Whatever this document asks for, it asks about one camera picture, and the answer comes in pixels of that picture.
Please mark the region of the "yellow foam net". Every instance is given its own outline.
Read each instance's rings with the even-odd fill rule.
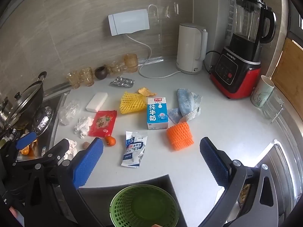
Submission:
[[[125,92],[121,98],[120,112],[122,114],[138,112],[146,109],[146,107],[144,95]]]

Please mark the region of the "kitchen counter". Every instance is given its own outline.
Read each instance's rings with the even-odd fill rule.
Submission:
[[[175,63],[156,63],[147,65],[142,72],[158,77],[175,71]],[[240,160],[246,166],[254,166],[257,157],[273,140],[282,144],[287,142],[283,132],[275,122],[269,124],[262,112],[254,107],[249,98],[229,100],[212,84],[209,75],[202,71],[198,75],[175,74],[165,79],[146,79],[136,73],[125,73],[123,77],[135,80],[132,88],[111,86],[112,78],[97,80],[91,87],[82,85],[72,89],[66,103],[79,99],[81,113],[68,126],[58,125],[55,144],[63,138],[74,140],[81,150],[83,142],[93,141],[94,137],[80,139],[74,134],[78,118],[94,117],[95,113],[86,111],[85,107],[96,92],[107,92],[109,97],[102,110],[117,110],[118,116],[112,136],[117,144],[104,147],[103,154],[92,171],[86,188],[118,186],[142,182],[164,175],[169,175],[181,210],[188,227],[197,227],[214,206],[217,185],[199,151],[200,140],[208,136],[213,144],[223,150],[232,159]],[[194,144],[181,151],[173,151],[166,137],[165,130],[148,130],[146,111],[124,114],[119,111],[120,98],[125,91],[136,93],[139,88],[147,87],[157,92],[157,97],[166,97],[167,108],[178,106],[176,90],[187,88],[203,96],[201,115],[189,122]],[[144,130],[148,133],[147,146],[140,168],[121,166],[125,151],[125,131]]]

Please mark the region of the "kettle handle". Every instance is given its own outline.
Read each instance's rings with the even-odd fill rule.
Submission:
[[[263,23],[265,23],[265,19],[268,18],[270,21],[269,24],[269,31],[265,37],[260,38],[260,43],[262,44],[268,44],[270,43],[276,34],[276,29],[277,29],[277,18],[276,14],[270,10],[264,9],[264,20]]]
[[[207,37],[208,32],[206,29],[197,28],[201,33],[201,49],[200,49],[200,56],[196,61],[203,61],[206,56],[206,46],[207,46]]]

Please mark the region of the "small orange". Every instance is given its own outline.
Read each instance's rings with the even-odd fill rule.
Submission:
[[[29,145],[27,145],[24,149],[22,149],[20,151],[20,153],[23,154],[23,155],[28,155],[28,153],[29,153]]]
[[[116,139],[112,136],[106,136],[104,139],[108,146],[113,146],[116,144]]]

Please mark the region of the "glass cup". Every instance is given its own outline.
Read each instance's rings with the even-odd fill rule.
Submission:
[[[263,107],[261,107],[261,110],[265,118],[270,120],[270,123],[273,123],[284,110],[283,105],[284,101],[278,96],[277,92],[274,90],[270,94]]]
[[[82,69],[79,75],[87,86],[92,86],[94,84],[93,71],[90,67]]]
[[[79,82],[79,76],[77,71],[72,71],[67,74],[66,78],[69,80],[69,83],[74,89],[77,89],[80,87],[80,82]]]
[[[108,72],[111,76],[114,76],[114,77],[119,77],[123,74],[123,71],[124,71],[124,66],[122,67],[122,65],[118,62],[113,62],[111,63],[110,65],[107,65],[106,66],[107,69],[108,69]]]
[[[136,54],[126,54],[124,56],[124,64],[127,72],[136,72],[138,70],[138,58]]]

